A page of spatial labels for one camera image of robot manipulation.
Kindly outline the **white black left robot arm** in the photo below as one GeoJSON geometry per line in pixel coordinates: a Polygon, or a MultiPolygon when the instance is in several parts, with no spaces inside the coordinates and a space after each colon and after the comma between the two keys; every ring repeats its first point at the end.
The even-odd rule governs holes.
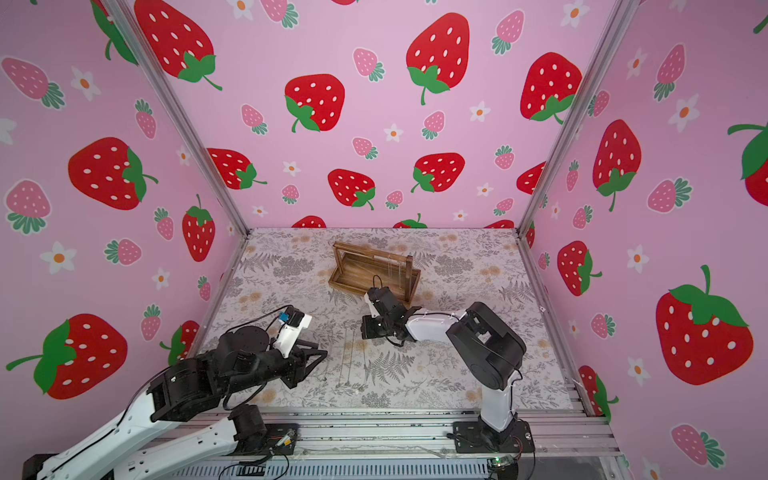
{"type": "Polygon", "coordinates": [[[256,326],[224,334],[218,346],[152,379],[115,419],[59,454],[36,454],[25,479],[157,479],[204,459],[291,452],[295,424],[265,424],[244,390],[273,380],[294,388],[328,355],[285,327],[277,339],[256,326]]]}

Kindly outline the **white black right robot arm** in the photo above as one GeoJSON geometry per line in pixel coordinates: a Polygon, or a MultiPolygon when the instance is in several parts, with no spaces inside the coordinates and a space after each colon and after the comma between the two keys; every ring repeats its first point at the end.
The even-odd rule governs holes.
{"type": "Polygon", "coordinates": [[[370,309],[361,324],[365,340],[385,338],[397,347],[423,342],[453,347],[482,385],[482,434],[497,442],[511,435],[518,421],[514,386],[523,379],[527,346],[490,307],[475,302],[456,313],[407,307],[387,287],[370,288],[364,300],[370,309]]]}

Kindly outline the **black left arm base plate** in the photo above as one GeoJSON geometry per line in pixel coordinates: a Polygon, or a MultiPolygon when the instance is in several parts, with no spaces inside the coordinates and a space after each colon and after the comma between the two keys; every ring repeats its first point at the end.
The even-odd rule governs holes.
{"type": "Polygon", "coordinates": [[[227,456],[264,456],[270,453],[290,456],[295,449],[298,430],[297,423],[238,427],[235,449],[227,456]]]}

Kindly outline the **wooden jewelry display stand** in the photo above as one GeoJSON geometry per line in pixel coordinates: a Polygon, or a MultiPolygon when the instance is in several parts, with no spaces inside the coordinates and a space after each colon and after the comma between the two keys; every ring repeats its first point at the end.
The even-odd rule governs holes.
{"type": "Polygon", "coordinates": [[[421,278],[412,255],[344,242],[334,242],[333,253],[336,267],[328,281],[333,289],[362,297],[370,288],[388,287],[398,300],[412,304],[421,278]]]}

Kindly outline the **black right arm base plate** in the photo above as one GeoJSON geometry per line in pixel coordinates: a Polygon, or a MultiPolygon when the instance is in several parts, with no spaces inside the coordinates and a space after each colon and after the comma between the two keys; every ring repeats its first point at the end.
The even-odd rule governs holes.
{"type": "Polygon", "coordinates": [[[523,454],[536,451],[530,425],[513,420],[502,432],[497,432],[481,420],[454,422],[447,437],[460,454],[523,454]]]}

